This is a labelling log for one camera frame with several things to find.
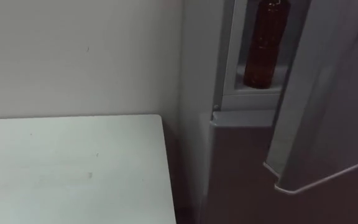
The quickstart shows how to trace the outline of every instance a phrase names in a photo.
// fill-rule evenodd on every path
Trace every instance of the refrigerator door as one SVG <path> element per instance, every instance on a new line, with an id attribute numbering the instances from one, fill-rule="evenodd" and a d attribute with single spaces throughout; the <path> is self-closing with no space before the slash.
<path id="1" fill-rule="evenodd" d="M 265 164 L 288 194 L 358 169 L 358 1 L 311 2 Z"/>

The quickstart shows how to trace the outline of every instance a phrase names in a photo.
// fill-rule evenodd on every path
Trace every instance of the white wall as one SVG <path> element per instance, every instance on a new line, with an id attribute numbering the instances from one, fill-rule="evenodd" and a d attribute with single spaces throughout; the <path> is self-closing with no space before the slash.
<path id="1" fill-rule="evenodd" d="M 175 129 L 181 0 L 0 0 L 0 117 L 158 113 Z"/>

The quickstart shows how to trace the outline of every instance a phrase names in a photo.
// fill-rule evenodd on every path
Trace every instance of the table top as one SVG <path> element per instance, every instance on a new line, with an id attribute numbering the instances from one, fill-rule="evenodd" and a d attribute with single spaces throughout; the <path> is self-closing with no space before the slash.
<path id="1" fill-rule="evenodd" d="M 5 223 L 175 223 L 161 117 L 0 119 Z"/>

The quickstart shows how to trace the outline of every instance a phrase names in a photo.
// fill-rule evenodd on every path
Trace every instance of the plastic bottle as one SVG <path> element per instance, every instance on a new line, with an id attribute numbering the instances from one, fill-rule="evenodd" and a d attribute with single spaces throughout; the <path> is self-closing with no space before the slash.
<path id="1" fill-rule="evenodd" d="M 272 85 L 290 8 L 288 0 L 262 0 L 259 3 L 244 74 L 245 85 L 259 89 Z"/>

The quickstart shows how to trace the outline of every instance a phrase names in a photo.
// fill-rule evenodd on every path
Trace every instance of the white refrigerator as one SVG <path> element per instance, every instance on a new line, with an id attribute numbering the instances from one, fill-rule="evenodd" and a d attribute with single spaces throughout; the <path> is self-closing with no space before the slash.
<path id="1" fill-rule="evenodd" d="M 267 90 L 241 82 L 259 1 L 185 1 L 180 133 L 197 223 L 358 224 L 358 1 L 289 1 Z"/>

